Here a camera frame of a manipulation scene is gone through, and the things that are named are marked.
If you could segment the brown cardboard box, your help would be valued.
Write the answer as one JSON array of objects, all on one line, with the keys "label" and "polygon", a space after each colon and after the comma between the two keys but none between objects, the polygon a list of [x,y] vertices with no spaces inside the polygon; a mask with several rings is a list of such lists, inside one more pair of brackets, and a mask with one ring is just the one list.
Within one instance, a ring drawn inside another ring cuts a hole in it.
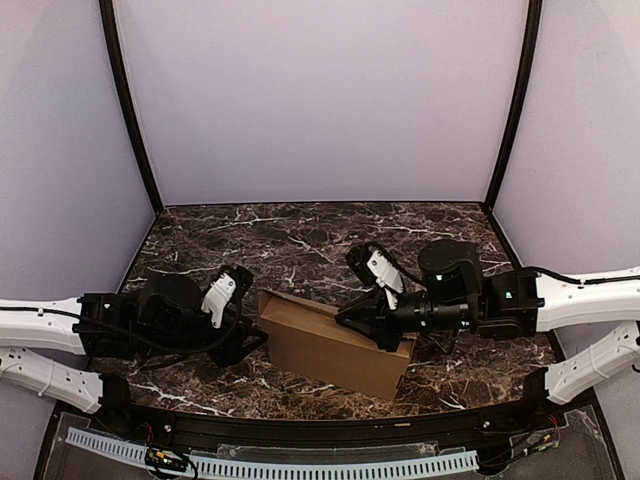
[{"label": "brown cardboard box", "polygon": [[337,324],[335,307],[272,290],[261,292],[258,312],[275,367],[385,400],[396,397],[414,334],[403,338],[397,351],[386,352]]}]

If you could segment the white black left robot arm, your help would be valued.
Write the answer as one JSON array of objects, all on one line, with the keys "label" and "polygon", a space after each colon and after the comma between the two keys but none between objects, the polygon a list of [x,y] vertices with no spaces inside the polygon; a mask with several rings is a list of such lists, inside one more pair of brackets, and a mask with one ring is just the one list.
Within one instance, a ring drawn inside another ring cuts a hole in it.
[{"label": "white black left robot arm", "polygon": [[127,361],[205,354],[218,367],[233,366],[268,339],[242,313],[252,283],[248,270],[225,266],[205,290],[186,275],[154,274],[135,292],[4,300],[1,375],[88,414],[124,410],[126,379],[65,366],[43,351]]}]

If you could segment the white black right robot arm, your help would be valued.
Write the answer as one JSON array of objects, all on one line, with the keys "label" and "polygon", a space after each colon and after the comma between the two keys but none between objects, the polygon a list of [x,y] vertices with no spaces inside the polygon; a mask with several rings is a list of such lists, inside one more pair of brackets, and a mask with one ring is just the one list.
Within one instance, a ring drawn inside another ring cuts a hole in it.
[{"label": "white black right robot arm", "polygon": [[368,292],[341,307],[338,324],[394,352],[409,333],[469,331],[512,340],[564,327],[614,323],[599,341],[527,376],[525,394],[564,405],[639,359],[639,270],[563,275],[522,267],[484,276],[471,242],[426,244],[409,273],[380,244],[353,246],[346,255]]}]

